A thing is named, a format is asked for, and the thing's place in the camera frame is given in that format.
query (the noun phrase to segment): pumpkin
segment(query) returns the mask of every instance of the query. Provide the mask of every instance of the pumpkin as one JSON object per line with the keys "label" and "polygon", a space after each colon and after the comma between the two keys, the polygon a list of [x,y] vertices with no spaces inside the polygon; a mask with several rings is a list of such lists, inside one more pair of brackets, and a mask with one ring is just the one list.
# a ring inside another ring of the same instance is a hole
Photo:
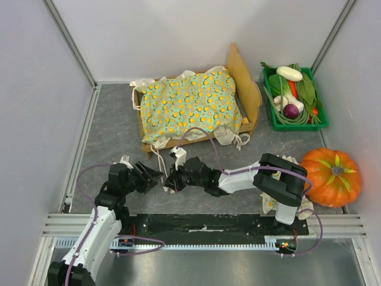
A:
{"label": "pumpkin", "polygon": [[301,166],[314,184],[308,192],[311,201],[326,207],[342,207],[358,198],[361,175],[347,153],[319,148],[308,152]]}

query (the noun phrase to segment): green plastic crate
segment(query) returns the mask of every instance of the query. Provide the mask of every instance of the green plastic crate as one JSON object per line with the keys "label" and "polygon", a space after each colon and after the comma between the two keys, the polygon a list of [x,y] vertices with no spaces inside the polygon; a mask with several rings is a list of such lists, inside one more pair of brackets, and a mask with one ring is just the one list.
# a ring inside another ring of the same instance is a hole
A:
{"label": "green plastic crate", "polygon": [[[312,75],[312,71],[308,67],[303,67],[302,72],[306,73],[307,76],[315,83],[314,76]],[[273,75],[273,74],[276,74],[275,69],[269,69],[268,67],[264,68],[264,70],[263,70],[264,86],[267,88],[267,90],[269,91],[271,96],[273,96],[273,95],[271,93],[270,85],[268,84],[268,77]],[[317,90],[317,97],[321,101],[318,90]],[[328,127],[328,125],[329,125],[327,114],[326,114],[325,110],[323,108],[321,108],[320,106],[317,106],[317,109],[319,111],[319,115],[317,117],[321,121],[320,124],[309,124],[309,123],[307,123],[304,125],[303,124],[297,124],[297,125],[281,124],[277,120],[277,118],[275,116],[275,112],[273,110],[273,107],[270,103],[268,103],[268,107],[270,107],[270,110],[271,110],[271,118],[273,120],[273,128],[275,131],[318,131],[321,128]]]}

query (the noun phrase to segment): lemon print fabric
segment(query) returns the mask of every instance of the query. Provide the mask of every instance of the lemon print fabric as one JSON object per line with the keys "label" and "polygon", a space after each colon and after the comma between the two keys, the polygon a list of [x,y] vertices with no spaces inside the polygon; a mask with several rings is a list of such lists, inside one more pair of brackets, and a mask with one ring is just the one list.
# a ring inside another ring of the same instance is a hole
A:
{"label": "lemon print fabric", "polygon": [[161,136],[181,137],[191,127],[213,132],[226,126],[234,134],[239,132],[242,116],[235,101],[236,84],[227,70],[163,79],[136,90],[143,94],[144,143],[155,144]]}

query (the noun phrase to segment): wooden bed frame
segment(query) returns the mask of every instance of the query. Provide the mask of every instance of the wooden bed frame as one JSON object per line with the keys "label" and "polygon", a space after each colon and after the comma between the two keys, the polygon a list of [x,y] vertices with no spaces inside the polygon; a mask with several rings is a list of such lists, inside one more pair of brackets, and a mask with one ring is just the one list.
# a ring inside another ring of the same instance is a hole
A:
{"label": "wooden bed frame", "polygon": [[[227,56],[227,63],[225,66],[229,70],[229,74],[232,76],[236,82],[236,93],[239,101],[242,104],[243,110],[245,111],[246,117],[242,119],[241,127],[239,128],[239,133],[248,133],[252,135],[255,127],[257,126],[259,107],[262,104],[261,92],[257,84],[253,81],[250,72],[243,61],[242,56],[238,52],[237,45],[235,43],[230,44],[230,52]],[[168,79],[174,79],[177,76],[167,76]],[[140,105],[140,96],[137,91],[135,91],[135,103]],[[138,110],[138,121],[140,136],[143,139],[144,132],[142,121],[140,119],[140,110]],[[198,140],[188,141],[184,139],[181,145],[186,145],[190,143],[195,143],[203,140],[208,140],[208,137],[203,137]],[[179,140],[171,139],[163,149],[173,148],[177,145]],[[142,151],[146,152],[148,157],[151,155],[151,147],[149,144],[142,142]]]}

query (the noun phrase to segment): basket of vegetables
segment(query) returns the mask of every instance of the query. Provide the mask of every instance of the basket of vegetables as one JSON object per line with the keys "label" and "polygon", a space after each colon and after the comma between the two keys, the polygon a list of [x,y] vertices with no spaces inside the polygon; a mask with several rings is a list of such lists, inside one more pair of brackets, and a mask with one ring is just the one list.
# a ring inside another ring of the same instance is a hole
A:
{"label": "basket of vegetables", "polygon": [[310,69],[298,64],[277,69],[261,64],[275,131],[317,131],[328,127]]}

